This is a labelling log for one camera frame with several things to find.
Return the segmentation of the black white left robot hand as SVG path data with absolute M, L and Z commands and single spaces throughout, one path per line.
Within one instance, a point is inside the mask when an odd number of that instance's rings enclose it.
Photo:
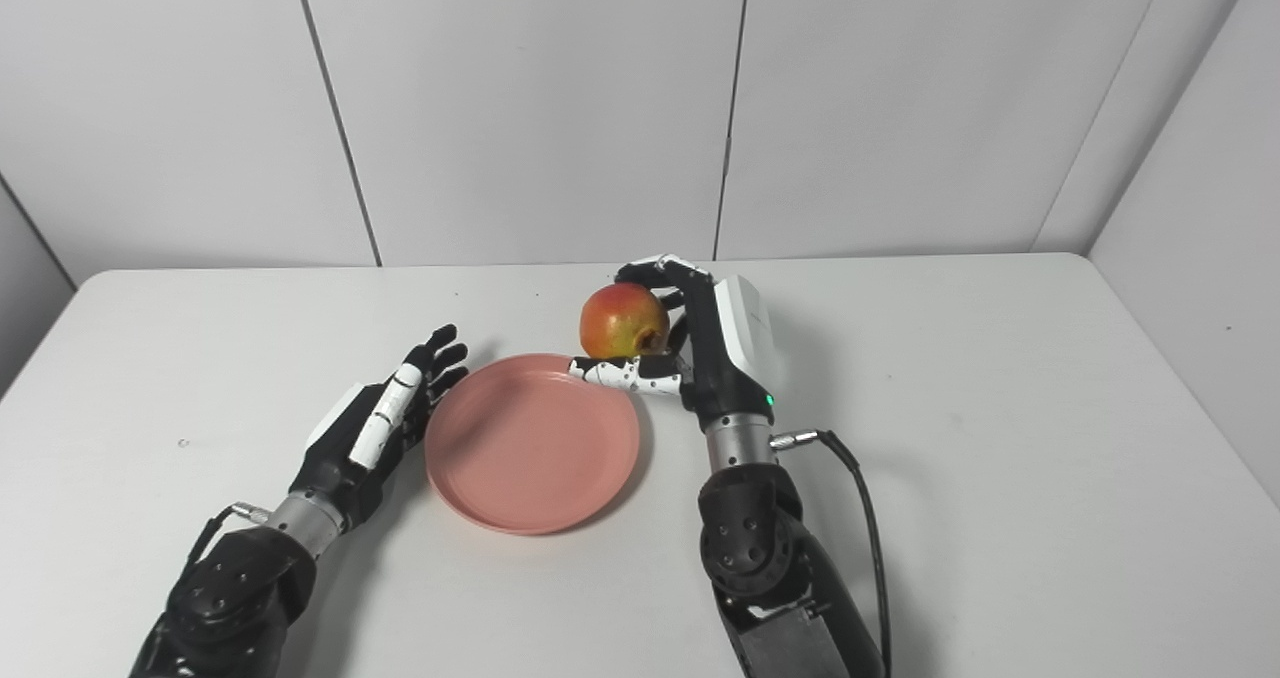
M 325 501 L 340 533 L 358 528 L 380 508 L 404 454 L 422 441 L 439 400 L 467 376 L 466 356 L 454 324 L 444 324 L 383 382 L 349 388 L 308 436 L 289 491 Z

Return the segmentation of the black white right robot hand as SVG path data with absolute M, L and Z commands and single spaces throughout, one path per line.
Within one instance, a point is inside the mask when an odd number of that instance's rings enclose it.
M 780 362 L 765 301 L 741 274 L 714 278 L 676 255 L 625 264 L 614 287 L 640 287 L 649 298 L 666 290 L 663 310 L 684 310 L 667 340 L 637 356 L 575 356 L 567 372 L 585 382 L 623 391 L 678 397 L 700 427 L 726 414 L 774 420 Z

